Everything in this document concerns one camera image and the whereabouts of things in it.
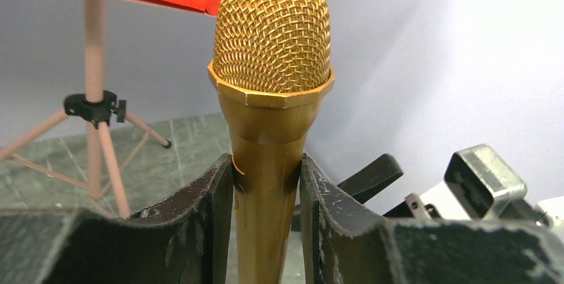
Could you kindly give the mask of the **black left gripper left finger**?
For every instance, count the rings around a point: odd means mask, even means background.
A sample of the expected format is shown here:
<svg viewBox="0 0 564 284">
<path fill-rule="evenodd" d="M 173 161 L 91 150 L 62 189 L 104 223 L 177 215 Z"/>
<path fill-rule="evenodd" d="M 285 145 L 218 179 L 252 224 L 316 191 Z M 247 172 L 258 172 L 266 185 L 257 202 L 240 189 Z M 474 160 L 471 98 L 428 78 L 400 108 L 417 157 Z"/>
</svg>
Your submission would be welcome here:
<svg viewBox="0 0 564 284">
<path fill-rule="evenodd" d="M 84 208 L 1 210 L 1 282 L 224 283 L 232 201 L 223 154 L 126 219 Z"/>
</svg>

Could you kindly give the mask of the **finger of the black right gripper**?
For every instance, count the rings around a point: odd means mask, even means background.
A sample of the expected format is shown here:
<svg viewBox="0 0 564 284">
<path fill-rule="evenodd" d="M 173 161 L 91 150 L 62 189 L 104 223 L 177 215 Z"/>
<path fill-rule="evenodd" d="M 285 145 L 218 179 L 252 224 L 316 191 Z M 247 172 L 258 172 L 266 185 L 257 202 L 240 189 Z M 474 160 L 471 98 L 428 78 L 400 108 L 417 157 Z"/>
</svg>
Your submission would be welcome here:
<svg viewBox="0 0 564 284">
<path fill-rule="evenodd" d="M 370 231 L 382 217 L 364 204 L 389 187 L 404 172 L 390 154 L 383 154 L 346 180 L 334 184 L 307 154 L 301 164 L 300 191 L 292 230 L 307 231 L 314 224 L 337 231 Z"/>
</svg>

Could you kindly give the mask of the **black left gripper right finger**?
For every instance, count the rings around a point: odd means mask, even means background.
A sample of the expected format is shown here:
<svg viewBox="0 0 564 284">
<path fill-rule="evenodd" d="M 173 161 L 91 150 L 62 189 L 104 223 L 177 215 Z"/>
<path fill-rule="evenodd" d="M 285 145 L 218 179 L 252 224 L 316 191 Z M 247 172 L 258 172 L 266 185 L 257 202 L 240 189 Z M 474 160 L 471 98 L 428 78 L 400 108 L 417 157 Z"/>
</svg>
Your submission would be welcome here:
<svg viewBox="0 0 564 284">
<path fill-rule="evenodd" d="M 382 217 L 301 231 L 307 283 L 562 283 L 563 242 L 527 221 Z"/>
</svg>

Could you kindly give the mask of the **gold microphone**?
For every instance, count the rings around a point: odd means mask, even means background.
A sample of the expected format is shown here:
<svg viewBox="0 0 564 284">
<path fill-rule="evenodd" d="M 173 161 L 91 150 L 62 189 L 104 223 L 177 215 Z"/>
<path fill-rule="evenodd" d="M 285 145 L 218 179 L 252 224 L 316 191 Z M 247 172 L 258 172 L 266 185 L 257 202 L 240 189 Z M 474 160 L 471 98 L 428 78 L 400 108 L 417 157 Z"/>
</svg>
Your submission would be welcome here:
<svg viewBox="0 0 564 284">
<path fill-rule="evenodd" d="M 238 281 L 279 283 L 303 148 L 335 73 L 326 0 L 221 0 L 211 83 L 229 128 Z"/>
</svg>

